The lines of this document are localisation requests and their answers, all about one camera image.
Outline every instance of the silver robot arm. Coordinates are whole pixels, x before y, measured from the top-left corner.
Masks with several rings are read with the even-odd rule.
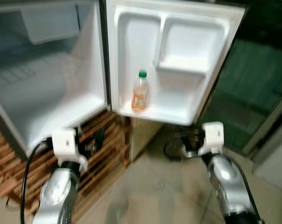
[[[87,159],[78,151],[74,129],[54,133],[52,142],[59,168],[42,187],[33,224],[71,224],[80,173],[87,169]]]
[[[243,171],[236,162],[222,154],[223,124],[205,123],[203,130],[204,144],[199,149],[198,155],[206,164],[225,222],[227,224],[263,223]]]

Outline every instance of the juice bottle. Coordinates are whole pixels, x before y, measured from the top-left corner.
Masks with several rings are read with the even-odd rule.
[[[134,82],[132,109],[136,112],[144,111],[148,106],[149,84],[147,82],[146,76],[146,71],[139,71],[139,77]]]

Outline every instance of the open refrigerator door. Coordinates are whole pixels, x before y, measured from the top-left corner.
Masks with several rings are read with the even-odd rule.
[[[112,109],[178,125],[198,118],[244,15],[243,8],[159,0],[107,0]],[[131,108],[147,72],[149,104]]]

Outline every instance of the green bottle cap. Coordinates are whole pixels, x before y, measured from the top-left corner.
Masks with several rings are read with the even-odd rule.
[[[139,71],[139,77],[145,78],[147,75],[146,71]]]

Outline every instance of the floor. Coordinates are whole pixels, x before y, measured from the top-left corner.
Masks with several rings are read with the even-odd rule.
[[[162,146],[176,130],[166,126],[79,224],[222,224],[215,193],[200,159],[171,163]],[[225,149],[243,167],[257,208],[267,224],[282,224],[282,191],[254,177],[252,163]],[[19,223],[19,211],[0,200],[0,224]]]

